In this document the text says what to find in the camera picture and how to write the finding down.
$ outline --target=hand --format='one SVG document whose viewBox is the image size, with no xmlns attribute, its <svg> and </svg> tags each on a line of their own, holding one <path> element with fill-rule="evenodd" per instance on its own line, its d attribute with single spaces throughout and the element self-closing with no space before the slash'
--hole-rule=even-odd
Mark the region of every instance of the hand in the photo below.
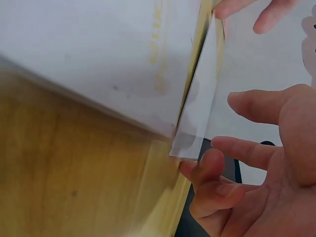
<svg viewBox="0 0 316 237">
<path fill-rule="evenodd" d="M 215 137 L 199 164 L 182 162 L 195 190 L 192 216 L 212 237 L 316 236 L 316 90 L 296 85 L 231 93 L 228 103 L 253 122 L 279 125 L 283 147 Z M 222 177 L 223 153 L 266 170 L 264 183 Z"/>
<path fill-rule="evenodd" d="M 216 7 L 216 17 L 225 19 L 242 10 L 256 0 L 222 0 Z M 272 0 L 270 5 L 261 12 L 253 30 L 258 34 L 269 31 L 279 20 L 288 14 L 300 0 Z"/>
</svg>

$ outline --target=wooden surface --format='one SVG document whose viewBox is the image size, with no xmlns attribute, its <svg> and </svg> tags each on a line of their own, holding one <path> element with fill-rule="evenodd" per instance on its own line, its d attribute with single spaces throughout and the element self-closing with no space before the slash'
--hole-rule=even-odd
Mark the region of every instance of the wooden surface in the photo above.
<svg viewBox="0 0 316 237">
<path fill-rule="evenodd" d="M 168 237 L 189 183 L 169 145 L 0 73 L 0 236 Z"/>
</svg>

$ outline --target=white paper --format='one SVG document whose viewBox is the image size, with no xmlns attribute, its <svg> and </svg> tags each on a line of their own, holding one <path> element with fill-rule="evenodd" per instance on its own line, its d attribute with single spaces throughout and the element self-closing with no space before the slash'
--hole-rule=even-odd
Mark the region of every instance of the white paper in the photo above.
<svg viewBox="0 0 316 237">
<path fill-rule="evenodd" d="M 0 56 L 171 137 L 200 0 L 2 0 Z"/>
<path fill-rule="evenodd" d="M 216 88 L 216 28 L 211 20 L 170 156 L 198 159 Z"/>
</svg>

